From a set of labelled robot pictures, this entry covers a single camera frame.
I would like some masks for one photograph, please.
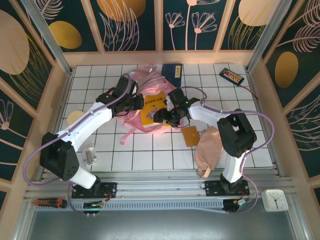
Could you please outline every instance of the white tile floor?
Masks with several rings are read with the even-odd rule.
[[[67,127],[66,118],[75,110],[87,111],[95,99],[106,90],[114,87],[121,74],[139,67],[137,65],[97,65],[78,66],[66,104],[61,128]],[[229,68],[245,78],[243,86],[249,87],[244,68],[241,64],[185,64],[183,66],[182,86],[194,86],[206,92],[205,101],[224,110],[256,111],[252,95],[241,87],[237,87],[219,76],[223,68]],[[187,89],[188,98],[202,98],[201,92]],[[247,116],[257,135],[254,147],[265,141],[261,123],[257,115]],[[198,120],[191,120],[201,133],[208,125]],[[94,172],[131,171],[131,170],[179,170],[196,169],[195,149],[187,147],[180,130],[172,129],[162,135],[152,135],[137,131],[131,135],[124,146],[120,145],[122,136],[131,129],[113,118],[98,128],[85,144],[95,145],[98,162],[87,167]],[[224,168],[226,158],[221,156],[217,168]],[[267,148],[254,152],[248,157],[245,168],[270,168],[273,166]]]

